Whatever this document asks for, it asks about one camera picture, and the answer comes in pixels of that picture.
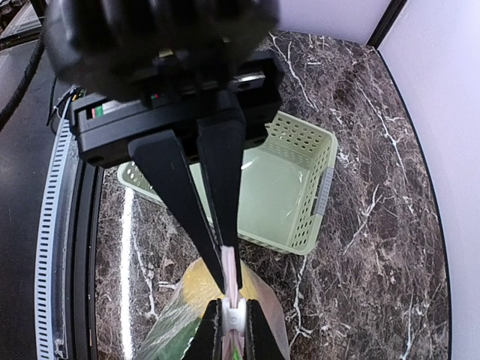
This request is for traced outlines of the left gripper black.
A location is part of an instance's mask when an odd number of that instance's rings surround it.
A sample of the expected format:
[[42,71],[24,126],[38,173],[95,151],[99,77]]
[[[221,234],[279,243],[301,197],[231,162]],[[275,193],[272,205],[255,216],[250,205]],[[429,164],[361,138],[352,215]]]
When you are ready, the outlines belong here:
[[266,125],[275,119],[282,104],[279,87],[283,78],[278,57],[263,50],[241,65],[226,89],[212,85],[201,95],[187,90],[175,103],[165,95],[153,94],[149,106],[135,100],[109,112],[102,109],[107,98],[90,94],[70,107],[70,132],[79,156],[96,167],[114,167],[132,159],[190,236],[221,292],[225,281],[220,248],[188,159],[195,163],[199,155],[218,242],[237,248],[244,147],[251,149],[266,141]]

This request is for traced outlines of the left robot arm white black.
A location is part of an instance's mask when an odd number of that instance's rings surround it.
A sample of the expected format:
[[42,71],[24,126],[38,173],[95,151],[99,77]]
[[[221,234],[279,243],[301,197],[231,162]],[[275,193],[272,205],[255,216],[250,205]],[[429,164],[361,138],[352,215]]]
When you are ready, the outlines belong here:
[[243,155],[282,103],[259,50],[280,17],[277,1],[51,1],[43,24],[55,74],[88,92],[71,109],[79,156],[134,162],[223,292],[242,285]]

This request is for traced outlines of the beige plastic basket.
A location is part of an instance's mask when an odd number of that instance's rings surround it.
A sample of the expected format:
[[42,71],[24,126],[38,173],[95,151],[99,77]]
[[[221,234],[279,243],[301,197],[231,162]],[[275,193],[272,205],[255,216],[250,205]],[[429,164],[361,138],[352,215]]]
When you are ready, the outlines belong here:
[[317,243],[338,141],[333,133],[285,112],[266,129],[265,142],[244,153],[238,236],[303,256]]

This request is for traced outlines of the clear zip top bag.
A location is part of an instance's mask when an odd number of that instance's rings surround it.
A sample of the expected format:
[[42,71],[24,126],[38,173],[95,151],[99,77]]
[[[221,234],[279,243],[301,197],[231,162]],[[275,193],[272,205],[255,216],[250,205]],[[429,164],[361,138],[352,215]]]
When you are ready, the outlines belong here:
[[225,290],[202,259],[185,271],[139,348],[138,359],[289,359],[284,311],[273,289],[221,248]]

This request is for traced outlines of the yellow lemon top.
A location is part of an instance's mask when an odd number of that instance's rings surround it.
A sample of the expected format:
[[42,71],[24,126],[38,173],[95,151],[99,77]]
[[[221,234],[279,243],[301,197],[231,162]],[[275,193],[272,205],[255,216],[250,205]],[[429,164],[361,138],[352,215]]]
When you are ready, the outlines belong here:
[[[251,273],[251,270],[241,261],[243,287],[239,290],[239,295],[246,299],[258,299],[259,293],[251,275],[255,275],[255,273]],[[187,267],[181,282],[184,300],[201,317],[211,300],[224,297],[201,258],[196,259]]]

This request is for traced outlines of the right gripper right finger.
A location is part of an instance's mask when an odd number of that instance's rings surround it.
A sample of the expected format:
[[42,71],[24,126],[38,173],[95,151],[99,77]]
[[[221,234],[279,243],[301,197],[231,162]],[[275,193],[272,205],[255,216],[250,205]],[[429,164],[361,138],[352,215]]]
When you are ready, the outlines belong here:
[[244,359],[284,360],[260,303],[257,300],[248,300],[246,305]]

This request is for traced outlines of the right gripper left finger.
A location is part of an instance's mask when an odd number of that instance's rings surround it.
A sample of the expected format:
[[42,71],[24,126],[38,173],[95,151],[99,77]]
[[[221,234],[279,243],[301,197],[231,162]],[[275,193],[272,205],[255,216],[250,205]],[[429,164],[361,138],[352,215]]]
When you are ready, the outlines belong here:
[[220,360],[222,358],[222,301],[212,300],[196,329],[182,359]]

